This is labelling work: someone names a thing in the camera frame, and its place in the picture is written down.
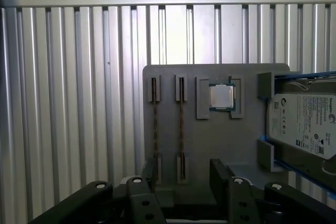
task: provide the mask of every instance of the seagate logo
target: seagate logo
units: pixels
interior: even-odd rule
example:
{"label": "seagate logo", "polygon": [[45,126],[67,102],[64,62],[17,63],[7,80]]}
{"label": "seagate logo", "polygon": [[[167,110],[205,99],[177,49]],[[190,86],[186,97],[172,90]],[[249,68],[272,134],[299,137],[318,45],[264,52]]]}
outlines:
{"label": "seagate logo", "polygon": [[329,113],[332,113],[332,98],[329,99]]}
{"label": "seagate logo", "polygon": [[332,98],[329,99],[329,121],[330,123],[335,123],[335,115],[332,113]]}

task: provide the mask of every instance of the hard drive label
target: hard drive label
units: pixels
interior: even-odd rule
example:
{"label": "hard drive label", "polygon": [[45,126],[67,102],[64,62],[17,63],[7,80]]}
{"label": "hard drive label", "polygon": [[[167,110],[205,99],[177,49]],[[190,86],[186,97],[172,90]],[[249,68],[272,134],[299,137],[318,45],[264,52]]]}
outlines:
{"label": "hard drive label", "polygon": [[276,94],[268,107],[268,134],[314,155],[336,154],[336,96]]}

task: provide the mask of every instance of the corrugated metal wall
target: corrugated metal wall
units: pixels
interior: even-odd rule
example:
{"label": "corrugated metal wall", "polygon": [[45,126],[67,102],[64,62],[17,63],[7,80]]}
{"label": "corrugated metal wall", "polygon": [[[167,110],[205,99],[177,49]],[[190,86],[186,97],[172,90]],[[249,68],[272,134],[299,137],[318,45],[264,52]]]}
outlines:
{"label": "corrugated metal wall", "polygon": [[[6,7],[1,26],[2,224],[140,171],[148,64],[336,70],[336,4]],[[307,180],[289,182],[336,206]]]}

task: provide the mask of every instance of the gray plastic board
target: gray plastic board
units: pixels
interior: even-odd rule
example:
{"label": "gray plastic board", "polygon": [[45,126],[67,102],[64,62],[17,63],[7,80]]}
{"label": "gray plastic board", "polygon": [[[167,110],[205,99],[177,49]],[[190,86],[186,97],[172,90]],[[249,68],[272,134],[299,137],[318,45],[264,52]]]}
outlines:
{"label": "gray plastic board", "polygon": [[[209,160],[219,158],[237,176],[263,188],[271,181],[286,182],[286,173],[270,173],[257,165],[257,139],[266,132],[266,102],[257,98],[257,74],[289,72],[286,64],[221,64],[147,66],[143,70],[145,157],[154,152],[153,103],[149,100],[152,77],[160,76],[157,102],[158,150],[162,157],[162,182],[156,192],[173,197],[175,204],[214,204],[209,187]],[[180,142],[180,105],[176,101],[175,75],[187,76],[184,109],[184,150],[188,157],[188,183],[177,183]],[[229,76],[244,78],[244,116],[210,111],[208,119],[196,118],[196,78],[210,83],[229,83]]]}

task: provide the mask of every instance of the hard drive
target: hard drive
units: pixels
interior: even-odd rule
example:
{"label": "hard drive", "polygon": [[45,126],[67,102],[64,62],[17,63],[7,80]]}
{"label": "hard drive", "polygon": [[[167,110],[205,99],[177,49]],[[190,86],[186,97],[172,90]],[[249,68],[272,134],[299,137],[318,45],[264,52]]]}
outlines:
{"label": "hard drive", "polygon": [[336,190],[336,77],[278,78],[268,102],[267,139],[275,159],[320,186]]}

